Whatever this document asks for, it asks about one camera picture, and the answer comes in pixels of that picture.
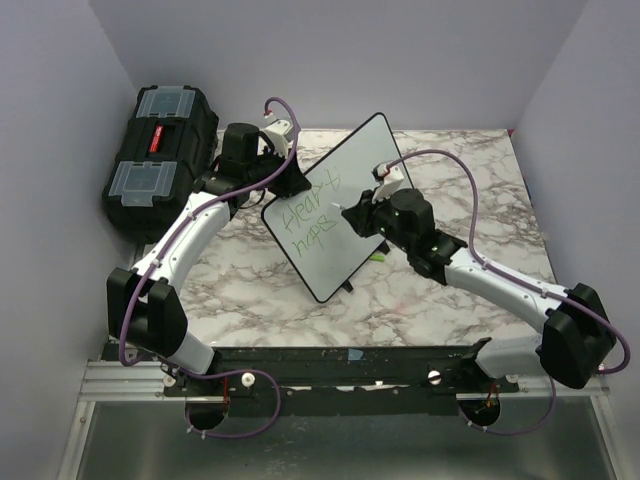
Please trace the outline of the white whiteboard black frame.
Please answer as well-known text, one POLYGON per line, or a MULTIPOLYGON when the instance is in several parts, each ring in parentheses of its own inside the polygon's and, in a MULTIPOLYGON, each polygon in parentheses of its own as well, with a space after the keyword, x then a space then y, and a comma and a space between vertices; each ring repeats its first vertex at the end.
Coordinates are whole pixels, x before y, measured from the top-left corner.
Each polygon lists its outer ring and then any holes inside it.
POLYGON ((317 302, 327 302, 384 242, 358 236, 332 203, 355 205, 378 186, 373 169, 399 157, 389 122, 377 112, 304 169, 309 191, 263 208, 263 223, 317 302))

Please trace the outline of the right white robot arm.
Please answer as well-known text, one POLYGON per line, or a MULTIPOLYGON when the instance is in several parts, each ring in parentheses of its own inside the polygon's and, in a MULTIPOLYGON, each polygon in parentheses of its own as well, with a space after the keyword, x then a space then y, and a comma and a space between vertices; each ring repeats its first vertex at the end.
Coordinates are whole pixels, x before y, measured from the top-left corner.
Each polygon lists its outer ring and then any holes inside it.
POLYGON ((405 253, 418 275, 475 294, 534 330, 525 337, 480 341, 474 358, 459 370, 467 389, 483 391, 507 375, 548 375, 581 389, 597 373, 616 338, 592 287, 536 281, 472 254, 465 241, 436 227, 431 204, 416 189, 400 189, 380 201, 373 196, 366 190, 341 211, 357 235, 382 235, 405 253))

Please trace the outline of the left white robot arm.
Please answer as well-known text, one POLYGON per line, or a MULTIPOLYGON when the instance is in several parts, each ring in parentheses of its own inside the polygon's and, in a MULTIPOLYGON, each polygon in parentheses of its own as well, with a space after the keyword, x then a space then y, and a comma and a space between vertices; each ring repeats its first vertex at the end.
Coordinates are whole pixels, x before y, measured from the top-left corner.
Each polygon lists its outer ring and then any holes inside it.
POLYGON ((108 330, 126 347, 188 371, 187 382, 201 395, 222 380, 213 347, 188 330, 179 292, 212 239, 234 218, 253 191, 288 198, 310 189, 297 163, 300 127, 290 118, 271 119, 264 128, 233 123, 224 132, 212 170, 194 185, 185 207, 152 250, 130 270, 116 268, 107 279, 108 330))

